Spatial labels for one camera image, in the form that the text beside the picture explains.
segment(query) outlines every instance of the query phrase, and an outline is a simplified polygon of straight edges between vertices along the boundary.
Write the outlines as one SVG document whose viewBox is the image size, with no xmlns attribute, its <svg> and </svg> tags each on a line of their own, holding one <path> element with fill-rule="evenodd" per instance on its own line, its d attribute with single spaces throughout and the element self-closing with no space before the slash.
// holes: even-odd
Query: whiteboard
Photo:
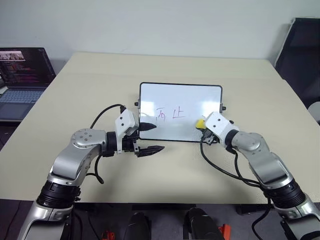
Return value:
<svg viewBox="0 0 320 240">
<path fill-rule="evenodd" d="M 212 112 L 221 112 L 222 87 L 142 82 L 139 106 L 139 122 L 156 125 L 141 131 L 140 139 L 200 142 L 202 133 L 196 123 Z"/>
</svg>

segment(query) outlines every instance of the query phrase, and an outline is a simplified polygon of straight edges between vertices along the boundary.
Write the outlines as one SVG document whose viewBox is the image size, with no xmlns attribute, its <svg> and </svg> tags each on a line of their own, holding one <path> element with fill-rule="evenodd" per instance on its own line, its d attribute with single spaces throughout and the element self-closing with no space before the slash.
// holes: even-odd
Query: orange part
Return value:
<svg viewBox="0 0 320 240">
<path fill-rule="evenodd" d="M 225 240 L 230 240 L 231 236 L 231 226 L 228 224 L 223 224 L 223 226 L 219 227 L 220 232 Z"/>
</svg>

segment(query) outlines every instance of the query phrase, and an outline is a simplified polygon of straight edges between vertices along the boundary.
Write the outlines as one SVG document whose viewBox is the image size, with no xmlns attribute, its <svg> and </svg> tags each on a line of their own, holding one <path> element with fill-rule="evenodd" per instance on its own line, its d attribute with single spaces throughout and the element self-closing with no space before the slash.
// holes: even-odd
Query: black cable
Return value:
<svg viewBox="0 0 320 240">
<path fill-rule="evenodd" d="M 232 177 L 232 178 L 234 178 L 234 179 L 238 179 L 238 180 L 241 180 L 241 181 L 246 181 L 246 182 L 248 182 L 248 183 L 254 183 L 254 184 L 259 185 L 259 182 L 258 182 L 258 181 L 255 181 L 255 180 L 251 180 L 251 179 L 247 179 L 247 178 L 244 178 L 244 177 L 241 177 L 241 176 L 234 175 L 234 174 L 232 174 L 232 173 L 230 173 L 230 172 L 222 169 L 221 167 L 215 165 L 213 162 L 211 162 L 211 161 L 207 158 L 207 156 L 205 155 L 205 153 L 204 153 L 203 142 L 204 142 L 204 140 L 201 139 L 201 140 L 200 140 L 200 151 L 201 151 L 202 157 L 207 161 L 208 164 L 210 164 L 212 167 L 214 167 L 214 168 L 217 169 L 218 171 L 220 171 L 220 172 L 228 175 L 229 177 Z"/>
<path fill-rule="evenodd" d="M 240 178 L 242 178 L 242 175 L 241 175 L 241 173 L 240 173 L 240 171 L 239 171 L 239 167 L 238 167 L 238 153 L 237 153 L 236 151 L 234 151 L 234 155 L 235 155 L 235 157 L 234 157 L 234 167 L 235 167 L 236 174 L 238 174 L 238 176 L 239 176 Z M 251 186 L 251 187 L 261 188 L 260 183 L 259 183 L 259 184 L 255 184 L 255 183 L 247 182 L 247 181 L 245 181 L 245 180 L 243 180 L 243 182 L 244 182 L 245 184 Z"/>
<path fill-rule="evenodd" d="M 70 233 L 69 240 L 74 240 L 74 231 L 75 231 L 75 209 L 71 210 L 71 220 L 70 220 Z"/>
<path fill-rule="evenodd" d="M 257 233 L 256 229 L 255 229 L 255 226 L 257 225 L 257 223 L 259 223 L 262 219 L 264 219 L 270 212 L 271 208 L 272 208 L 272 205 L 271 205 L 271 199 L 270 197 L 267 198 L 268 199 L 268 205 L 267 205 L 267 209 L 265 210 L 265 212 L 260 216 L 258 217 L 251 225 L 251 228 L 252 228 L 252 231 L 254 233 L 254 235 L 259 239 L 259 240 L 263 240 L 259 234 Z"/>
<path fill-rule="evenodd" d="M 83 222 L 81 220 L 81 217 L 76 213 L 76 211 L 74 211 L 74 215 L 75 217 L 78 219 L 79 221 L 79 227 L 80 227 L 80 240 L 82 240 L 82 232 L 83 232 Z"/>
<path fill-rule="evenodd" d="M 212 166 L 214 167 L 215 169 L 217 169 L 218 171 L 234 178 L 234 179 L 238 179 L 238 180 L 241 180 L 243 181 L 245 184 L 251 186 L 251 187 L 255 187 L 255 188 L 260 188 L 261 189 L 261 184 L 258 182 L 258 181 L 254 181 L 254 180 L 251 180 L 251 179 L 247 179 L 247 178 L 244 178 L 242 177 L 240 171 L 239 171 L 239 167 L 238 167 L 238 153 L 236 151 L 232 152 L 235 157 L 234 157 L 234 167 L 235 167 L 235 171 L 237 173 L 238 176 L 220 168 L 219 166 L 215 165 L 213 162 L 211 162 L 207 156 L 205 155 L 204 153 L 204 150 L 203 150 L 203 138 L 200 140 L 200 151 L 201 151 L 201 155 L 203 156 L 203 158 Z M 252 228 L 252 231 L 254 233 L 254 235 L 259 239 L 259 240 L 263 240 L 259 234 L 257 233 L 257 231 L 255 230 L 255 226 L 257 225 L 257 223 L 259 223 L 261 220 L 263 220 L 270 212 L 271 208 L 272 208 L 272 205 L 271 205 L 271 199 L 270 197 L 267 198 L 268 200 L 268 203 L 267 203 L 267 209 L 265 210 L 265 212 L 259 217 L 257 218 L 251 225 L 251 228 Z"/>
<path fill-rule="evenodd" d="M 96 122 L 98 121 L 98 119 L 101 117 L 102 114 L 104 114 L 106 111 L 108 111 L 109 109 L 115 108 L 115 107 L 122 107 L 125 108 L 125 106 L 123 106 L 122 104 L 114 104 L 111 106 L 108 106 L 107 108 L 105 108 L 104 110 L 102 110 L 99 115 L 95 118 L 95 120 L 93 121 L 93 123 L 91 124 L 90 128 L 92 129 L 94 127 L 94 125 L 96 124 Z"/>
<path fill-rule="evenodd" d="M 86 176 L 95 176 L 99 183 L 104 184 L 105 181 L 98 174 L 98 163 L 99 163 L 99 160 L 100 160 L 101 157 L 102 157 L 102 155 L 99 155 L 97 157 L 97 159 L 95 160 L 94 173 L 87 173 Z"/>
<path fill-rule="evenodd" d="M 18 207 L 16 208 L 16 211 L 15 211 L 15 213 L 14 213 L 14 215 L 13 215 L 13 217 L 12 217 L 12 219 L 11 219 L 9 225 L 8 225 L 8 228 L 7 228 L 6 231 L 5 231 L 4 240 L 6 240 L 7 237 L 8 237 L 9 230 L 10 230 L 10 228 L 11 228 L 11 225 L 12 225 L 12 223 L 14 222 L 14 220 L 15 220 L 15 218 L 16 218 L 19 210 L 20 210 L 21 202 L 22 202 L 22 201 L 19 201 Z"/>
<path fill-rule="evenodd" d="M 89 216 L 89 212 L 87 212 L 87 215 L 88 215 L 88 221 L 89 221 L 90 227 L 91 227 L 92 231 L 94 232 L 94 235 L 96 236 L 96 239 L 100 240 L 100 237 L 98 236 L 94 226 L 92 225 L 92 222 L 91 222 L 91 219 L 90 219 L 90 216 Z"/>
</svg>

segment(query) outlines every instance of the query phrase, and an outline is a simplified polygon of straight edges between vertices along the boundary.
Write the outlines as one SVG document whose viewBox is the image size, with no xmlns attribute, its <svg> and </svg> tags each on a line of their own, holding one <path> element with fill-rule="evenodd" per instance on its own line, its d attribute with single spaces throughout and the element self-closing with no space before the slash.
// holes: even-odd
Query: table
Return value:
<svg viewBox="0 0 320 240">
<path fill-rule="evenodd" d="M 320 128 L 287 82 L 263 59 L 75 53 L 0 152 L 0 198 L 34 200 L 73 132 L 88 128 L 105 107 L 121 103 L 137 113 L 141 82 L 214 84 L 223 87 L 224 116 L 241 130 L 260 133 L 301 188 L 320 202 Z M 96 129 L 114 131 L 119 110 L 106 112 Z M 149 157 L 127 152 L 100 160 L 104 184 L 88 176 L 82 202 L 265 203 L 259 189 L 210 167 L 198 143 L 140 140 L 162 145 Z M 207 156 L 235 173 L 234 156 L 221 146 Z M 244 177 L 254 178 L 239 158 Z"/>
</svg>

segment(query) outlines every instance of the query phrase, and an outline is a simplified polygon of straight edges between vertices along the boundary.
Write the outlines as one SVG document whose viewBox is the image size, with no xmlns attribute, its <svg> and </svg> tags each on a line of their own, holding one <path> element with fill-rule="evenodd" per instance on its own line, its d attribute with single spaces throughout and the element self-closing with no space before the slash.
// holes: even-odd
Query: black cylindrical object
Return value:
<svg viewBox="0 0 320 240">
<path fill-rule="evenodd" d="M 66 186 L 46 181 L 36 202 L 48 208 L 66 209 L 74 204 L 80 193 L 78 186 Z"/>
<path fill-rule="evenodd" d="M 266 197 L 270 197 L 274 205 L 280 209 L 293 208 L 304 202 L 305 194 L 293 179 L 290 183 L 277 189 L 264 189 Z"/>
<path fill-rule="evenodd" d="M 108 151 L 117 151 L 117 136 L 115 131 L 108 131 L 106 133 L 106 149 Z"/>
<path fill-rule="evenodd" d="M 227 135 L 225 136 L 225 140 L 224 140 L 224 143 L 225 145 L 227 146 L 231 146 L 231 142 L 232 142 L 232 139 L 234 139 L 234 136 L 238 133 L 239 131 L 238 130 L 235 130 L 235 129 L 232 129 L 231 131 L 229 131 L 227 133 Z"/>
</svg>

